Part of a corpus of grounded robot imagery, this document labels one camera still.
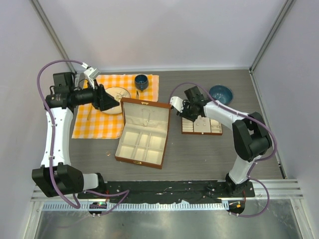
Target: open box lid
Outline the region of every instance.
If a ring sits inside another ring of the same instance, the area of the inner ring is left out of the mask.
[[[122,98],[124,125],[134,124],[168,131],[170,104]]]

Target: white wall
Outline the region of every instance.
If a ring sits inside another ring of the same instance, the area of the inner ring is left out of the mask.
[[[319,233],[319,1],[298,0],[256,69],[284,170],[297,178]]]
[[[70,58],[101,70],[250,67],[285,0],[40,0]]]
[[[0,232],[1,238],[20,239],[34,189],[31,171],[40,166],[46,138],[36,76],[61,57],[27,0],[1,2],[0,32]],[[61,63],[45,72],[45,93],[52,73],[66,70]]]

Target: metal frame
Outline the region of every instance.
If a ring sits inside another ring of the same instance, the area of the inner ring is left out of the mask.
[[[62,43],[60,42],[58,36],[56,35],[50,21],[48,20],[41,4],[38,0],[29,0],[32,6],[34,7],[34,10],[36,11],[37,15],[39,16],[41,22],[43,23],[45,29],[47,30],[49,36],[51,37],[53,43],[55,44],[58,52],[60,53],[61,57],[63,59],[69,59]],[[265,114],[265,109],[263,106],[262,97],[260,94],[260,90],[258,87],[258,84],[255,79],[254,71],[256,67],[258,66],[260,60],[262,59],[263,55],[265,54],[266,50],[268,49],[269,45],[271,44],[272,40],[274,39],[275,34],[278,32],[281,24],[283,23],[285,17],[287,16],[289,10],[292,8],[295,0],[286,0],[284,3],[278,17],[276,18],[270,32],[268,33],[265,41],[263,42],[252,66],[249,68],[249,72],[251,75],[251,79],[255,88],[255,92],[257,94],[258,102],[261,106],[262,114],[264,116],[264,120],[267,126],[270,127],[269,121],[267,119],[267,115]],[[72,72],[75,72],[74,67],[72,64],[67,63],[68,67]],[[221,70],[220,68],[191,68],[191,69],[143,69],[143,71],[169,71],[169,70]],[[282,171],[283,177],[286,178],[285,173],[281,167],[281,160],[280,160],[280,153],[276,154],[277,159],[279,161],[279,166]],[[268,188],[271,199],[290,199],[292,206],[294,208],[294,212],[300,227],[300,230],[302,232],[302,235],[304,238],[314,238],[313,231],[310,227],[309,219],[307,216],[307,210],[305,206],[305,201],[302,195],[302,192],[300,190],[300,187],[298,185],[297,180],[295,179],[283,179],[283,180],[262,180],[262,182],[265,184],[265,186]],[[257,182],[253,182],[256,197],[255,198],[247,198],[247,200],[256,200],[256,199],[263,199],[265,200],[266,194],[261,185],[259,185]],[[225,204],[227,200],[230,200],[230,198],[223,198],[222,205],[218,205],[218,207],[225,207]],[[80,200],[81,204],[84,205],[83,208],[86,208],[85,205],[88,205],[88,202],[91,201],[97,201],[96,199],[90,199],[90,200]],[[33,239],[36,234],[36,230],[39,224],[40,215],[43,210],[43,207],[45,207],[45,210],[49,210],[50,207],[45,205],[58,205],[58,207],[62,207],[61,205],[65,205],[65,203],[62,202],[62,199],[59,197],[54,198],[47,198],[38,187],[35,187],[33,191],[33,195],[31,198],[31,207],[29,210],[29,220],[28,225],[25,230],[25,239]]]
[[[66,51],[64,50],[64,47],[63,47],[61,41],[59,40],[58,36],[56,35],[48,17],[46,16],[41,4],[39,3],[39,1],[38,0],[29,0],[29,1],[30,1],[31,5],[33,6],[35,12],[39,16],[41,22],[43,23],[44,28],[46,29],[47,33],[51,37],[54,45],[56,46],[56,49],[60,53],[62,59],[70,60],[68,55],[66,54]],[[68,65],[70,71],[75,72],[75,69],[70,62],[66,62],[66,64]]]
[[[271,200],[274,199],[290,199],[294,212],[304,238],[314,238],[313,231],[305,210],[304,197],[296,179],[278,179],[278,180],[262,180],[267,187]],[[264,188],[257,182],[253,182],[256,193],[255,198],[247,198],[247,200],[265,200],[267,199]],[[228,200],[242,200],[242,198],[222,198],[222,203],[217,204],[196,204],[188,203],[160,205],[160,204],[121,204],[116,211],[169,211],[169,210],[225,210],[228,206]],[[80,199],[81,208],[79,211],[88,210],[88,205],[92,202],[100,201],[99,199]],[[60,197],[47,198],[39,189],[35,187],[31,202],[33,203],[30,211],[30,220],[24,239],[33,239],[38,227],[40,214],[42,211],[76,211],[77,209],[70,208],[69,205],[63,202]]]
[[[303,199],[303,194],[300,190],[298,181],[296,179],[269,179],[261,180],[269,191],[271,199]],[[256,197],[247,198],[247,200],[267,199],[264,188],[258,182],[252,182],[255,190]],[[72,195],[66,196],[68,199],[73,200]],[[242,200],[243,198],[221,198],[222,200]],[[35,187],[32,197],[32,202],[61,202],[63,199],[60,197],[47,198],[39,187]],[[95,202],[99,199],[80,199],[80,202]]]
[[[275,34],[277,33],[279,27],[281,26],[281,24],[283,23],[284,19],[286,18],[288,12],[290,11],[290,9],[292,8],[292,6],[294,5],[296,0],[286,0],[286,2],[284,3],[283,7],[281,8],[281,11],[278,15],[278,17],[276,18],[273,26],[271,27],[270,32],[268,33],[264,43],[262,44],[255,60],[253,61],[252,66],[250,67],[250,71],[254,72],[254,70],[256,69],[258,63],[260,62],[261,58],[263,57],[265,51],[267,50],[268,46],[270,45],[270,43],[272,42]]]

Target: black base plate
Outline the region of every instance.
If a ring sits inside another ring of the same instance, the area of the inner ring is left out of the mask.
[[[185,200],[191,204],[219,203],[219,198],[242,198],[243,195],[230,195],[225,182],[215,181],[109,181],[106,183],[108,194],[116,194],[125,190],[130,193],[123,203],[172,204]],[[246,198],[255,197],[253,184],[245,187]],[[103,198],[89,193],[80,193],[79,199]],[[110,198],[117,203],[122,196]]]

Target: white plate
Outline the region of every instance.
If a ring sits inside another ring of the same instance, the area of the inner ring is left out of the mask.
[[[113,96],[117,102],[120,102],[122,97],[126,97],[126,98],[131,97],[130,93],[121,87],[110,87],[110,88],[107,88],[105,91],[106,93]],[[119,105],[107,111],[102,111],[102,112],[109,115],[116,115],[122,112],[122,108],[121,108],[121,105]]]

